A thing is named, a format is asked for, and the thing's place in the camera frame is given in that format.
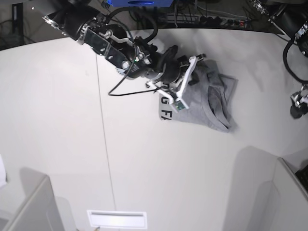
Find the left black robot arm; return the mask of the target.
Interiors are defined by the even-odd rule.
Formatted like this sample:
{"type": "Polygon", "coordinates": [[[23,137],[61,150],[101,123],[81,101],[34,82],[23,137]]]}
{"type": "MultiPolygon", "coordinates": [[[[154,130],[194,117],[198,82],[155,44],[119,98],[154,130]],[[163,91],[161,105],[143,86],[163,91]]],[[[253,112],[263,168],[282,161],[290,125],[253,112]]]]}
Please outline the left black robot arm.
{"type": "Polygon", "coordinates": [[[292,45],[308,56],[308,2],[306,0],[250,0],[249,3],[280,32],[289,37],[282,53],[288,74],[301,84],[299,91],[291,95],[290,115],[299,119],[308,113],[308,81],[297,76],[290,68],[287,56],[292,45]]]}

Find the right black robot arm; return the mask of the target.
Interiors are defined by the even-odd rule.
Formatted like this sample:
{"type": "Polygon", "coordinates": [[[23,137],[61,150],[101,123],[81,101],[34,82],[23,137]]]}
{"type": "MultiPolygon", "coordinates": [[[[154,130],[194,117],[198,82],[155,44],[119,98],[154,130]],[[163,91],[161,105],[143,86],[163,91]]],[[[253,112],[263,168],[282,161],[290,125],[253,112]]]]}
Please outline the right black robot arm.
{"type": "Polygon", "coordinates": [[[176,45],[164,53],[157,51],[151,43],[158,33],[157,23],[139,8],[123,7],[105,15],[89,6],[87,0],[34,0],[32,3],[46,23],[79,44],[89,45],[128,79],[145,77],[170,85],[181,83],[188,71],[188,58],[175,58],[176,45]],[[112,23],[121,12],[135,12],[147,19],[153,27],[152,33],[145,38],[133,37],[124,23],[112,23]]]}

